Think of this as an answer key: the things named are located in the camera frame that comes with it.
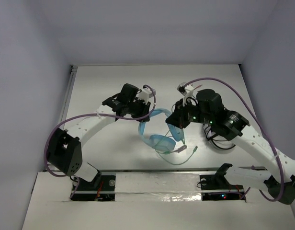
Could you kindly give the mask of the light blue headphones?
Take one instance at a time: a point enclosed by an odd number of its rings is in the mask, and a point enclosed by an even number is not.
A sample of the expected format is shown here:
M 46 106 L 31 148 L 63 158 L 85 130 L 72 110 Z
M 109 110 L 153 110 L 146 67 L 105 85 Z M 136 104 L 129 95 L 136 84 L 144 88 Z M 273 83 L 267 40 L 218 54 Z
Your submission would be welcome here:
M 184 131 L 171 124 L 167 124 L 168 132 L 166 135 L 153 134 L 146 138 L 144 131 L 147 122 L 142 122 L 138 126 L 138 134 L 141 140 L 149 147 L 162 154 L 179 153 L 187 149 Z

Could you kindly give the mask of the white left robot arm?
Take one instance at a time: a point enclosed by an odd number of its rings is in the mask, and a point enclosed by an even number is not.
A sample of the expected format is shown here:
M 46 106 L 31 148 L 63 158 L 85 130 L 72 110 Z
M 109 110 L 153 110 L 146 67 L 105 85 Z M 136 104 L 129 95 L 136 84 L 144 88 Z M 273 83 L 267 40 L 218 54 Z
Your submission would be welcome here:
M 59 177 L 75 177 L 78 183 L 97 188 L 101 172 L 85 162 L 82 147 L 104 127 L 119 119 L 149 121 L 156 107 L 156 92 L 148 85 L 141 89 L 126 83 L 121 91 L 105 99 L 95 112 L 78 115 L 58 124 L 50 133 L 44 148 L 44 164 L 60 170 Z

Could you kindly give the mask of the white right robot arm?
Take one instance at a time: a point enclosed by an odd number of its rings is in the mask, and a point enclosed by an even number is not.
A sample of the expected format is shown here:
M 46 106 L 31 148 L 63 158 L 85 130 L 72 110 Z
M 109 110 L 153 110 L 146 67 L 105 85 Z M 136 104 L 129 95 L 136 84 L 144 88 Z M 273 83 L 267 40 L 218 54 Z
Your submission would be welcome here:
M 231 184 L 241 184 L 266 191 L 282 204 L 293 203 L 295 160 L 270 144 L 241 114 L 226 109 L 214 90 L 198 91 L 195 104 L 191 103 L 192 90 L 185 87 L 178 90 L 183 98 L 176 102 L 174 112 L 166 119 L 167 124 L 180 129 L 190 123 L 209 125 L 217 136 L 246 151 L 266 169 L 266 172 L 258 172 L 224 163 L 216 172 L 217 186 L 227 188 Z

